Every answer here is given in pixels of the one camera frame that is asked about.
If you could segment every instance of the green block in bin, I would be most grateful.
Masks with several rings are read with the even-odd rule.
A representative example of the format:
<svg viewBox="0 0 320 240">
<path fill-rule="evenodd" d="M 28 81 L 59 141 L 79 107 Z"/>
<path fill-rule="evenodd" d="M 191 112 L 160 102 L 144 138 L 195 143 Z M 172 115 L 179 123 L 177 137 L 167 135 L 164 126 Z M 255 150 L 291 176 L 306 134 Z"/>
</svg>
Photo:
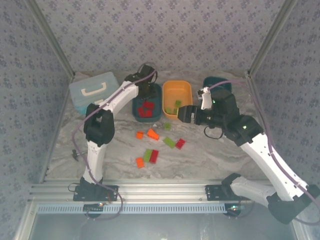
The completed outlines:
<svg viewBox="0 0 320 240">
<path fill-rule="evenodd" d="M 170 148 L 174 148 L 176 146 L 176 142 L 174 142 L 171 138 L 166 137 L 163 142 L 167 144 Z"/>
<path fill-rule="evenodd" d="M 151 154 L 152 154 L 152 150 L 151 149 L 147 149 L 145 151 L 145 153 L 144 153 L 143 161 L 148 163 L 150 161 Z"/>
<path fill-rule="evenodd" d="M 175 106 L 176 108 L 180 108 L 180 107 L 181 107 L 181 101 L 180 101 L 180 100 L 175 101 L 174 106 Z"/>
</svg>

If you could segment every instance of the white handle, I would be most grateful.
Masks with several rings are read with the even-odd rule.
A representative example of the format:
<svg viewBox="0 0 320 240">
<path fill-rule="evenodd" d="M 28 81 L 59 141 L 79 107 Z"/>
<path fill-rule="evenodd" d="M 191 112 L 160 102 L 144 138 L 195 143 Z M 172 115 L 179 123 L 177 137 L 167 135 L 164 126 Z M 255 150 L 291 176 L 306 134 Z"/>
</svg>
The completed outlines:
<svg viewBox="0 0 320 240">
<path fill-rule="evenodd" d="M 94 104 L 98 105 L 99 103 L 102 103 L 104 100 L 103 99 L 100 99 L 98 101 L 95 101 Z"/>
<path fill-rule="evenodd" d="M 86 92 L 86 89 L 81 89 L 81 93 L 83 94 L 83 96 L 90 96 L 92 94 L 97 94 L 99 92 L 102 92 L 104 90 L 107 89 L 107 84 L 105 82 L 101 83 L 102 84 L 102 88 L 95 90 L 95 91 L 90 91 L 90 92 Z"/>
</svg>

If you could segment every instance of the orange block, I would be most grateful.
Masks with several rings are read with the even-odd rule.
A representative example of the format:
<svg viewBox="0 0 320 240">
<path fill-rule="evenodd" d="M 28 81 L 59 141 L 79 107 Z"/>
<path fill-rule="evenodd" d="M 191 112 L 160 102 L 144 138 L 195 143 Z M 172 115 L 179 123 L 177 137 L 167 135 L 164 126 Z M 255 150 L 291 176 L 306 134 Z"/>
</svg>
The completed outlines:
<svg viewBox="0 0 320 240">
<path fill-rule="evenodd" d="M 159 135 L 155 133 L 151 128 L 149 129 L 148 133 L 146 134 L 149 138 L 152 138 L 154 140 L 159 140 Z"/>
<path fill-rule="evenodd" d="M 144 132 L 143 131 L 138 131 L 135 135 L 137 139 L 142 139 L 144 137 Z"/>
<path fill-rule="evenodd" d="M 145 167 L 144 159 L 142 157 L 136 158 L 135 162 L 136 162 L 136 166 L 138 167 L 138 169 Z"/>
</svg>

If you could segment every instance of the cable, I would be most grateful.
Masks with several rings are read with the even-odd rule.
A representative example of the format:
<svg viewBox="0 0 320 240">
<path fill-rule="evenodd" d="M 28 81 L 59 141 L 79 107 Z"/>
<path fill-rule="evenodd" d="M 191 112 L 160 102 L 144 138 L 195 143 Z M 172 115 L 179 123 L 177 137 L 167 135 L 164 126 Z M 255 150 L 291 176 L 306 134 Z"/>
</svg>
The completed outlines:
<svg viewBox="0 0 320 240">
<path fill-rule="evenodd" d="M 210 138 L 210 139 L 215 139 L 215 140 L 219 140 L 220 138 L 223 137 L 223 135 L 225 134 L 224 131 L 222 130 L 221 131 L 221 135 L 219 137 L 212 137 L 212 136 L 209 136 L 207 133 L 206 133 L 206 129 L 208 128 L 209 126 L 206 126 L 203 130 L 203 133 L 206 137 Z"/>
<path fill-rule="evenodd" d="M 71 186 L 72 184 L 80 185 L 80 183 L 73 182 L 73 183 L 70 183 L 70 184 L 68 185 L 68 191 L 71 192 L 71 193 L 74 193 L 75 191 L 71 191 L 71 190 L 70 190 L 70 186 Z"/>
<path fill-rule="evenodd" d="M 147 79 L 149 79 L 150 77 L 152 77 L 155 73 L 156 73 L 156 69 L 154 68 L 154 71 L 152 73 L 150 73 L 148 76 L 144 77 L 144 78 L 141 78 L 137 81 L 134 81 L 134 82 L 131 82 L 129 83 L 128 85 L 126 85 L 125 87 L 123 88 L 119 88 L 117 90 L 117 92 L 106 102 L 104 103 L 103 105 L 99 106 L 96 110 L 94 110 L 93 112 L 91 112 L 88 116 L 85 117 L 85 119 L 83 121 L 81 121 L 78 126 L 75 128 L 75 130 L 72 132 L 72 142 L 74 144 L 74 147 L 75 149 L 77 150 L 77 152 L 80 154 L 80 156 L 83 158 L 84 160 L 84 163 L 86 165 L 86 168 L 88 169 L 88 173 L 92 179 L 92 181 L 97 184 L 98 186 L 102 187 L 102 188 L 105 188 L 109 191 L 112 191 L 114 192 L 119 198 L 120 198 L 120 201 L 121 201 L 121 207 L 119 208 L 119 211 L 111 216 L 111 217 L 107 217 L 107 218 L 100 218 L 101 220 L 111 220 L 111 219 L 115 219 L 116 217 L 118 217 L 121 213 L 121 211 L 123 210 L 123 206 L 124 206 L 124 200 L 122 198 L 122 196 L 116 191 L 114 190 L 113 188 L 111 187 L 108 187 L 108 186 L 105 186 L 103 184 L 101 184 L 100 182 L 98 182 L 95 177 L 93 176 L 92 172 L 91 172 L 91 169 L 90 169 L 90 166 L 89 166 L 89 162 L 88 162 L 88 158 L 81 152 L 79 146 L 77 145 L 76 143 L 76 133 L 77 131 L 80 131 L 80 127 L 89 119 L 91 118 L 94 114 L 96 114 L 97 112 L 99 112 L 101 109 L 103 109 L 105 106 L 107 106 L 108 104 L 110 104 L 116 97 L 118 97 L 124 90 L 126 90 L 127 88 L 129 88 L 130 86 L 134 85 L 134 84 L 137 84 L 137 83 L 140 83 L 142 81 L 145 81 Z"/>
<path fill-rule="evenodd" d="M 238 85 L 241 85 L 243 86 L 245 89 L 248 90 L 249 94 L 251 95 L 252 97 L 252 100 L 253 100 L 253 103 L 254 105 L 256 106 L 258 112 L 260 113 L 260 116 L 261 116 L 261 119 L 262 119 L 262 123 L 264 125 L 264 128 L 265 128 L 265 135 L 267 136 L 267 145 L 268 145 L 268 150 L 269 150 L 269 154 L 272 158 L 272 160 L 274 161 L 274 163 L 277 165 L 277 167 L 281 170 L 281 172 L 297 187 L 299 188 L 304 194 L 306 194 L 311 200 L 312 202 L 316 205 L 316 207 L 318 208 L 318 211 L 320 213 L 320 202 L 317 201 L 306 189 L 304 189 L 293 177 L 290 176 L 290 174 L 281 166 L 281 164 L 279 163 L 279 161 L 277 160 L 276 156 L 274 155 L 274 152 L 273 152 L 273 145 L 274 145 L 274 140 L 272 138 L 272 134 L 271 134 L 271 130 L 270 130 L 270 125 L 269 125 L 269 122 L 267 120 L 267 117 L 265 115 L 265 113 L 262 111 L 262 108 L 261 106 L 259 105 L 259 102 L 258 100 L 254 97 L 254 95 L 252 94 L 251 90 L 247 87 L 247 85 L 243 84 L 243 83 L 240 83 L 236 80 L 226 80 L 226 81 L 221 81 L 221 82 L 218 82 L 214 85 L 212 85 L 211 87 L 208 88 L 208 90 L 210 91 L 211 89 L 219 86 L 219 85 L 222 85 L 222 84 L 226 84 L 226 83 L 233 83 L 233 84 L 238 84 Z M 320 224 L 320 218 L 318 221 L 316 222 L 306 222 L 306 221 L 303 221 L 303 220 L 300 220 L 298 218 L 295 218 L 296 221 L 302 223 L 302 224 L 305 224 L 305 225 L 308 225 L 308 226 L 317 226 Z"/>
</svg>

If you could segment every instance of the teal bin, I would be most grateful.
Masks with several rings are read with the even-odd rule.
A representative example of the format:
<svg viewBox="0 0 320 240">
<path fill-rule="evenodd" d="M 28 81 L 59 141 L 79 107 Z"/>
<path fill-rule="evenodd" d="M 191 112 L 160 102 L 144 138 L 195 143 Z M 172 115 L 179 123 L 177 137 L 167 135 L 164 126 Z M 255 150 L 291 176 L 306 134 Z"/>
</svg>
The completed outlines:
<svg viewBox="0 0 320 240">
<path fill-rule="evenodd" d="M 74 108 L 86 115 L 89 104 L 103 102 L 119 88 L 119 83 L 112 72 L 93 76 L 69 85 Z"/>
<path fill-rule="evenodd" d="M 154 109 L 152 111 L 152 117 L 140 117 L 138 108 L 142 107 L 145 100 L 135 97 L 132 100 L 132 115 L 135 120 L 140 123 L 154 123 L 160 120 L 162 114 L 162 88 L 159 84 L 154 84 L 156 97 L 148 98 L 146 101 L 154 103 Z"/>
<path fill-rule="evenodd" d="M 222 77 L 215 77 L 215 76 L 208 76 L 203 80 L 203 85 L 202 87 L 211 87 L 217 83 L 220 83 L 222 81 L 227 81 L 228 79 L 222 78 Z M 229 90 L 230 92 L 232 91 L 232 85 L 231 83 L 224 83 L 222 85 L 216 86 L 215 88 L 211 89 L 210 92 L 211 94 L 217 90 L 221 89 L 226 89 Z"/>
</svg>

